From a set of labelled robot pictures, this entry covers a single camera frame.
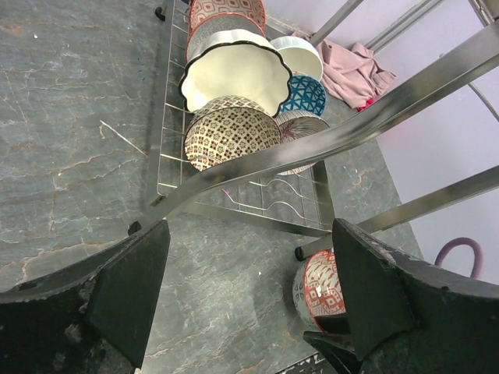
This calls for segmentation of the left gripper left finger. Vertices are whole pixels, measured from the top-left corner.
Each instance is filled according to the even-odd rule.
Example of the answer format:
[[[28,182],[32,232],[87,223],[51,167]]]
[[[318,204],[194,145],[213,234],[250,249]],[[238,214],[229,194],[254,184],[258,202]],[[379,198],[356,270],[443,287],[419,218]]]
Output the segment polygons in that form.
[[[1,293],[3,373],[133,373],[143,365],[171,235],[159,220]]]

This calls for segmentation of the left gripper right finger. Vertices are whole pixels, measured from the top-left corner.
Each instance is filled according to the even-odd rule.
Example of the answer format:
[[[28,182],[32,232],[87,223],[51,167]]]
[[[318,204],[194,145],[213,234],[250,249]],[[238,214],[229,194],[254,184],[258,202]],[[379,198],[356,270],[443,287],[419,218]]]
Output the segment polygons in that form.
[[[443,270],[344,219],[332,241],[362,373],[496,373],[498,286]]]

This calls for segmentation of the red diamond patterned bowl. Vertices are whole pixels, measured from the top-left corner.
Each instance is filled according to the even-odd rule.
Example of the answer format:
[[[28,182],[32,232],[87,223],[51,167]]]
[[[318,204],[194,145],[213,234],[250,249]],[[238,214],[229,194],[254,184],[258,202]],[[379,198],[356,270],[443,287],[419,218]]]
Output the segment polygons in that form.
[[[300,319],[312,330],[324,331],[318,316],[345,313],[334,252],[323,250],[312,255],[297,270],[292,283],[293,305]]]

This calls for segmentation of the stainless steel dish rack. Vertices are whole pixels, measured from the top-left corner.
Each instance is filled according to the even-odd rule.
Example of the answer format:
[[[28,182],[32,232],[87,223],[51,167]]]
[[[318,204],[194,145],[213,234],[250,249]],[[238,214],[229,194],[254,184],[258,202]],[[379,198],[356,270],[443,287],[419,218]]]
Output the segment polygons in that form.
[[[277,172],[312,164],[368,142],[413,115],[435,104],[476,78],[498,67],[498,1],[476,1],[489,13],[490,23],[425,69],[379,99],[365,111],[338,127],[316,135],[294,140],[249,156],[229,161],[203,171],[181,184],[156,206],[149,206],[145,217],[137,222],[143,228],[188,208],[191,203],[212,190],[231,184],[249,182]],[[396,225],[433,213],[451,204],[498,188],[498,166],[482,171],[409,203],[380,213],[359,226],[369,233],[384,231]],[[251,225],[269,226],[274,230],[310,237],[315,242],[295,249],[298,260],[304,260],[321,249],[330,248],[331,231],[308,232],[287,222],[271,220],[249,213],[229,210],[223,219]]]

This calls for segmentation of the brown cross patterned bowl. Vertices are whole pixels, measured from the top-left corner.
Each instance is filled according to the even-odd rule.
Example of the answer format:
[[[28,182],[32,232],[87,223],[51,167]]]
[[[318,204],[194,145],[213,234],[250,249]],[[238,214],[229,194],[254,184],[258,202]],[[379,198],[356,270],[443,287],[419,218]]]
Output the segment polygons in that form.
[[[281,143],[281,131],[258,103],[217,97],[196,111],[184,139],[187,160],[198,171]]]

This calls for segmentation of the blue triangle patterned bowl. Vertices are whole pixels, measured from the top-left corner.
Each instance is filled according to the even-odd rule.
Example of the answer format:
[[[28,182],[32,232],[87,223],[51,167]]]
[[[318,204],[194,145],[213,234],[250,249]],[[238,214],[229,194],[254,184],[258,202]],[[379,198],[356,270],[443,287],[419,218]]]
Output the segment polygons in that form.
[[[291,81],[291,96],[281,106],[280,112],[308,111],[317,116],[324,113],[327,105],[327,93],[323,84],[312,76],[295,74]]]

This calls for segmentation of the plain white bowl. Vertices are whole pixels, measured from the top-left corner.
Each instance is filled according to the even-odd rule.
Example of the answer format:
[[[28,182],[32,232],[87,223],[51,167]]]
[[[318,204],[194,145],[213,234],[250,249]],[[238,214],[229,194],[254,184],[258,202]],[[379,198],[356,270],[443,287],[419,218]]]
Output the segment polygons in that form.
[[[309,41],[296,36],[283,36],[270,43],[293,72],[311,76],[318,81],[322,79],[322,59]]]

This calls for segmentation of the white scalloped bowl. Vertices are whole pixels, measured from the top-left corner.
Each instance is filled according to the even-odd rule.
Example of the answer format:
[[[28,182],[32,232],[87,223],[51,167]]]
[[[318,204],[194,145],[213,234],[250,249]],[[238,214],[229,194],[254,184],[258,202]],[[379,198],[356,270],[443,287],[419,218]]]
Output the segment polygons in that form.
[[[244,29],[189,38],[179,93],[187,111],[197,112],[222,96],[244,97],[276,116],[290,98],[292,70],[259,34]]]

